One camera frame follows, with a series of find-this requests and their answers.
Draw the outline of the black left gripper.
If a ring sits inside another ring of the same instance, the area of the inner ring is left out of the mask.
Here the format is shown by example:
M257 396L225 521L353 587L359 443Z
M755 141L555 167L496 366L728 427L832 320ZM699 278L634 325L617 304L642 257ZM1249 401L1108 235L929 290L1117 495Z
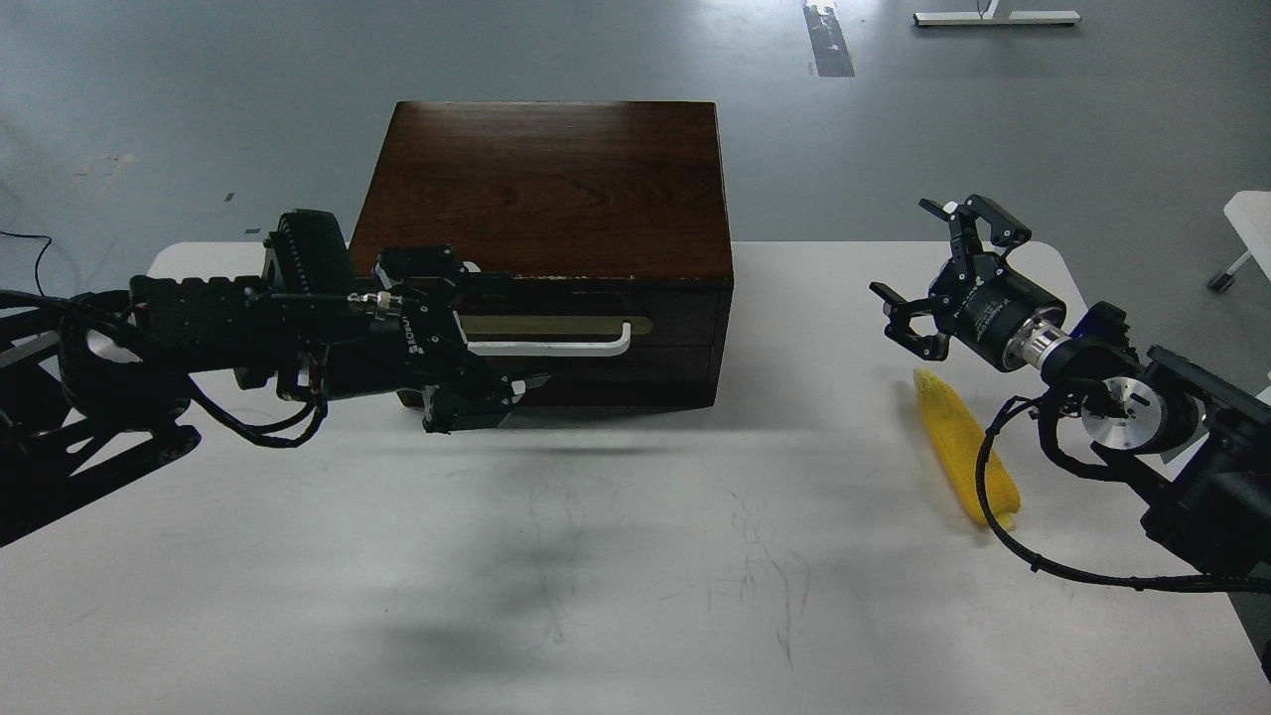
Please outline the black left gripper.
M446 334L458 326L451 314L425 302L423 293L450 305L502 293L512 288L511 273L477 271L451 245L423 245L384 248L372 277L385 288L409 290L318 298L318 392L324 398L421 390L423 431L450 434L494 429L522 395L549 380L548 372L508 372L468 352Z

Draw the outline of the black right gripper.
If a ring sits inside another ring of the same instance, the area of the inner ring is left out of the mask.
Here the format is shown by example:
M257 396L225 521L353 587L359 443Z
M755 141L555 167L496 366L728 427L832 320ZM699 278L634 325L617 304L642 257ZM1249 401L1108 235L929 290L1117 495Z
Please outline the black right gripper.
M1027 323L1045 320L1061 326L1066 304L1007 263L1010 251L1035 237L1024 222L993 199L969 196L937 204L918 199L918 207L944 220L949 231L949 262L930 284L930 297L907 302L885 282L871 282L872 293L885 302L885 337L927 361L944 361L955 337L986 359L994 370L1022 370L1021 340ZM979 225L989 229L998 250L985 250ZM935 331L919 335L916 317L933 317Z

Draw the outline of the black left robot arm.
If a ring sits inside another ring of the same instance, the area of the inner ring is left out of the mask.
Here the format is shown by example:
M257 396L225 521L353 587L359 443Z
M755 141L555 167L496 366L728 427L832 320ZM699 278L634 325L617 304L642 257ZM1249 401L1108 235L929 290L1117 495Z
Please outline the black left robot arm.
M3 544L194 451L191 404L289 450L341 399L397 392L451 433L502 424L547 381L472 352L454 309L477 276L447 245L389 248L357 276L336 216L294 210L263 246L261 276L4 291Z

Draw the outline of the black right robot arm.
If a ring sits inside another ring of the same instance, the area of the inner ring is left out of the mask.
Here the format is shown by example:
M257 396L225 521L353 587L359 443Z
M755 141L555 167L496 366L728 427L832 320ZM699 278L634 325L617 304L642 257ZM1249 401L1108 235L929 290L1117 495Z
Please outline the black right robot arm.
M962 343L1002 372L1038 371L1038 398L1010 398L974 458L974 511L1007 549L1066 580L1171 593L1268 592L1254 566L1268 563L1268 424L1258 398L1162 345L1140 357L1126 314L1099 302L1066 329L1066 304L1014 271L1008 258L1032 232L984 196L918 204L949 231L949 258L924 298L885 282L885 334L909 353L946 359ZM1040 447L1059 469L1120 483L1146 503L1148 538L1193 566L1188 577L1115 578L1066 566L1027 549L991 514L985 464L1017 413L1035 417Z

